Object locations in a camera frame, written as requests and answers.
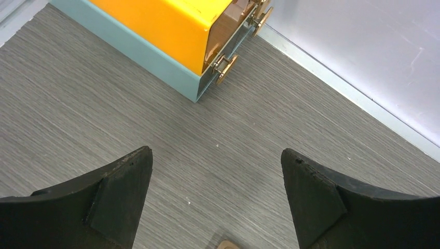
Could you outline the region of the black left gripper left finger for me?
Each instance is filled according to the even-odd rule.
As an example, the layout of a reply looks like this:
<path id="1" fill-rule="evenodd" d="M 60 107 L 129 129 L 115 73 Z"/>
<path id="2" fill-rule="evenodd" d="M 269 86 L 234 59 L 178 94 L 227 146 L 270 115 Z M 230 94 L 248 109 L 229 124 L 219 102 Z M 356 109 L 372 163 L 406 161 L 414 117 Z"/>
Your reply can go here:
<path id="1" fill-rule="evenodd" d="M 132 248 L 152 170 L 143 146 L 28 197 L 1 198 L 1 248 Z"/>

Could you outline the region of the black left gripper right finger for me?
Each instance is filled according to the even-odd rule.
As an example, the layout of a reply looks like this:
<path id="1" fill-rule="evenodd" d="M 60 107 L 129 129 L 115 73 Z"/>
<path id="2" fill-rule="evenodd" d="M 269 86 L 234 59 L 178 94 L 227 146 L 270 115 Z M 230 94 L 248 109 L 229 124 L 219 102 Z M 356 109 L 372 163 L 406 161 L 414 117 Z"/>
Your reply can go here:
<path id="1" fill-rule="evenodd" d="M 439 197 L 377 187 L 290 148 L 281 166 L 300 248 L 439 248 Z"/>

